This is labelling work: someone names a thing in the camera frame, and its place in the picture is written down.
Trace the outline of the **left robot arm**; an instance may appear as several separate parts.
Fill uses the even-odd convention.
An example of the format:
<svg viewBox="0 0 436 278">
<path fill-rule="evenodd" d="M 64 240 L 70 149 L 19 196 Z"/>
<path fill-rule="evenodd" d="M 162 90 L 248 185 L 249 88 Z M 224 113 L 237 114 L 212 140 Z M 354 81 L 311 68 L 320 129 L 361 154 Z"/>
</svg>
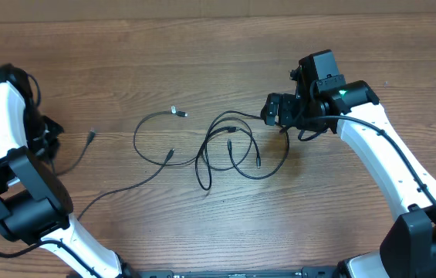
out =
<svg viewBox="0 0 436 278">
<path fill-rule="evenodd" d="M 132 277 L 118 254 L 102 246 L 73 214 L 52 162 L 63 128 L 38 110 L 40 92 L 23 69 L 0 66 L 0 257 L 42 248 L 80 277 Z"/>
</svg>

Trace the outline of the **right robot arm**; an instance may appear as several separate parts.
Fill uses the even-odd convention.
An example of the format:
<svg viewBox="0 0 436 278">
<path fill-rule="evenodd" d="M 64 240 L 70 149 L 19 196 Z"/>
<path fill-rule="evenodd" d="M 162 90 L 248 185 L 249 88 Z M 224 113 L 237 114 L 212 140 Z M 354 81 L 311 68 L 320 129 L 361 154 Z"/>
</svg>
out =
<svg viewBox="0 0 436 278">
<path fill-rule="evenodd" d="M 436 179 L 391 125 L 379 97 L 362 81 L 348 83 L 329 49 L 289 73 L 293 94 L 271 93 L 260 117 L 313 137 L 332 131 L 356 153 L 377 183 L 394 224 L 377 250 L 336 266 L 302 269 L 304 277 L 436 277 Z"/>
</svg>

